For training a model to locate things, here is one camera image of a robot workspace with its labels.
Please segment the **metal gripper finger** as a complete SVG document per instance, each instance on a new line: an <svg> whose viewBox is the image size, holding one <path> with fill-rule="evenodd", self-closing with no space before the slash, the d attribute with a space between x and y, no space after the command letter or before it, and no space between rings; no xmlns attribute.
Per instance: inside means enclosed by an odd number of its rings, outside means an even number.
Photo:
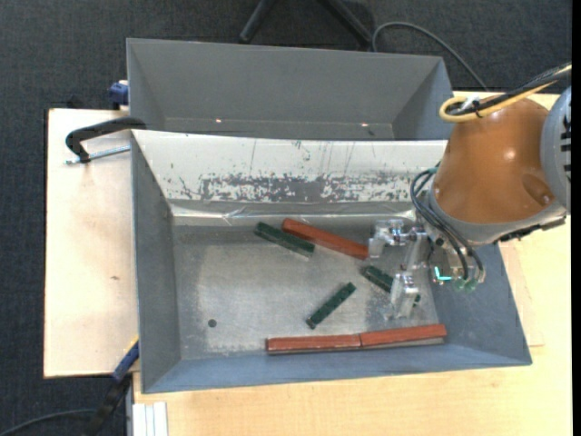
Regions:
<svg viewBox="0 0 581 436"><path fill-rule="evenodd" d="M378 220L368 242L369 258L378 259L386 247L404 246L408 241L409 233L402 219Z"/></svg>
<svg viewBox="0 0 581 436"><path fill-rule="evenodd" d="M397 320L409 318L421 301L421 293L413 276L398 273L391 284L389 293L389 318Z"/></svg>

